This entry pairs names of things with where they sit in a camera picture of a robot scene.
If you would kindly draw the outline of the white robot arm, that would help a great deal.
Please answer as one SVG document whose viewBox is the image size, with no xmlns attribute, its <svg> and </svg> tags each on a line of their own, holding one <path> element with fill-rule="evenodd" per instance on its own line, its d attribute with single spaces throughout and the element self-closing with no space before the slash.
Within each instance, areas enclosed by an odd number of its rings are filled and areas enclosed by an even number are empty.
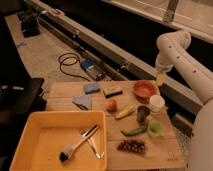
<svg viewBox="0 0 213 171">
<path fill-rule="evenodd" d="M 202 102 L 194 122 L 186 171 L 213 171 L 213 73 L 186 52 L 190 43 L 191 35 L 186 30 L 160 35 L 155 67 L 159 72 L 175 67 Z"/>
</svg>

